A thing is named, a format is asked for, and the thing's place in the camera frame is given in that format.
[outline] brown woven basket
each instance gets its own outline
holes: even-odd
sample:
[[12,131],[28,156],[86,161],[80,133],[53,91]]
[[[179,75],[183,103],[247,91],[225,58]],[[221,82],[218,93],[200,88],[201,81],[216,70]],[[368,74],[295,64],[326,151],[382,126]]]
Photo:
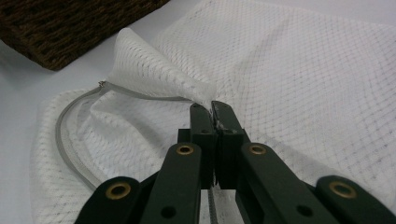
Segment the brown woven basket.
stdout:
[[0,38],[59,70],[169,0],[2,0]]

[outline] white mesh laundry bag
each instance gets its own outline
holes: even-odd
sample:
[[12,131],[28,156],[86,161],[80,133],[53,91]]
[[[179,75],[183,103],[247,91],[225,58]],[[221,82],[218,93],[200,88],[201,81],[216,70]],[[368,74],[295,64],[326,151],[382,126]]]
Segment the white mesh laundry bag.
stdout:
[[[303,181],[350,178],[396,213],[395,41],[394,27],[242,0],[205,0],[151,45],[122,30],[104,87],[62,93],[41,113],[35,222],[73,223],[101,182],[158,171],[191,101],[212,100]],[[219,223],[242,222],[233,194],[215,189]]]

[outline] fabric fold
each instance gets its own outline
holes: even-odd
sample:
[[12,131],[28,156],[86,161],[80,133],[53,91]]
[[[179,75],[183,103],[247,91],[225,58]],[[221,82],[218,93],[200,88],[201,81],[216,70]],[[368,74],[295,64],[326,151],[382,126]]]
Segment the fabric fold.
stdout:
[[120,31],[114,59],[112,84],[148,96],[180,96],[207,109],[215,98],[214,84],[189,77],[131,29]]

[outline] wicker basket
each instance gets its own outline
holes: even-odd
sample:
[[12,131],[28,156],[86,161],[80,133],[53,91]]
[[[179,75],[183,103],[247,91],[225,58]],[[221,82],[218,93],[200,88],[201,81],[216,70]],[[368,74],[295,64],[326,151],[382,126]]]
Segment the wicker basket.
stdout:
[[41,66],[59,70],[168,1],[3,0],[0,38]]

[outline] white table surface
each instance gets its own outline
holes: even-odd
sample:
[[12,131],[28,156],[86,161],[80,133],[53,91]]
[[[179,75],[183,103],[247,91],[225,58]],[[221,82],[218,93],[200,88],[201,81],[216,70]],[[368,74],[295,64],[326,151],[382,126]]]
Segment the white table surface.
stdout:
[[[263,1],[396,26],[395,0]],[[150,41],[198,2],[171,0],[130,27]],[[63,70],[52,72],[0,41],[0,224],[33,223],[29,159],[39,104],[62,91],[97,86],[112,68],[114,42],[113,35]]]

